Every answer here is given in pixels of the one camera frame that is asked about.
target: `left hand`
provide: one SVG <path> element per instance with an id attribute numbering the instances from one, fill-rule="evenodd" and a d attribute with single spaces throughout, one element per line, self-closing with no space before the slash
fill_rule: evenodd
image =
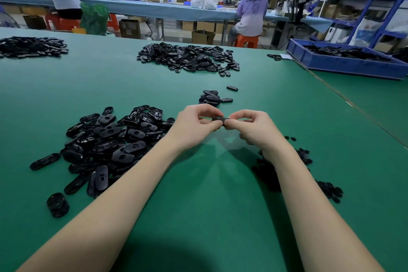
<path id="1" fill-rule="evenodd" d="M 198 145 L 212 131 L 220 129 L 223 125 L 221 120 L 202 118 L 224 116 L 224 114 L 209 104 L 189 105 L 181 111 L 174 125 L 165 136 L 170 140 L 169 144 L 175 145 L 178 151 L 183 152 Z"/>

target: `black pants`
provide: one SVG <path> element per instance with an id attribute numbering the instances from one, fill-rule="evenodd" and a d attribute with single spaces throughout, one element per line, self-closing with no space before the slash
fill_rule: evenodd
<path id="1" fill-rule="evenodd" d="M 66 19 L 81 19 L 82 9 L 63 9 L 57 10 L 58 15 Z"/>

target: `green plastic bag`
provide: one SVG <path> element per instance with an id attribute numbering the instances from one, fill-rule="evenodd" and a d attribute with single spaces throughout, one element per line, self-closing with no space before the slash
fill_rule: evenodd
<path id="1" fill-rule="evenodd" d="M 109 18 L 108 8 L 104 5 L 90 6 L 85 2 L 81 2 L 81 9 L 81 28 L 86 29 L 86 34 L 106 36 L 106 29 Z"/>

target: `left forearm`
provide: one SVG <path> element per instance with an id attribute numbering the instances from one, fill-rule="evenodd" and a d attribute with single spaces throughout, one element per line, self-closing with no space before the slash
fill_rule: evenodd
<path id="1" fill-rule="evenodd" d="M 145 203 L 178 154 L 163 138 L 19 271 L 109 271 Z"/>

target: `right hand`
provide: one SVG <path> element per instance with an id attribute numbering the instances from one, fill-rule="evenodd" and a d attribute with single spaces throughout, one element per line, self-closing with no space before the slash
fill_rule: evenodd
<path id="1" fill-rule="evenodd" d="M 241 110 L 232 113 L 224 125 L 227 130 L 238 130 L 241 139 L 248 144 L 255 144 L 261 150 L 277 151 L 288 144 L 269 115 L 262 111 Z"/>

